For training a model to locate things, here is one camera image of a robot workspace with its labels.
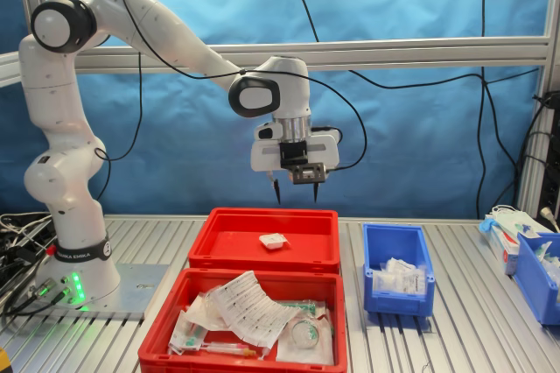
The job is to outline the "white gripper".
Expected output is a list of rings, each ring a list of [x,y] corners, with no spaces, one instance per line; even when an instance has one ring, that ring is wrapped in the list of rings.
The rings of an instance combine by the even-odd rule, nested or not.
[[[313,132],[307,139],[307,160],[309,163],[323,163],[327,169],[333,169],[340,163],[338,144],[340,132],[336,129]],[[278,179],[274,171],[281,169],[280,143],[278,140],[258,140],[252,145],[250,165],[255,172],[267,172],[275,191],[276,201],[281,204]],[[319,183],[313,183],[313,200],[318,201]]]

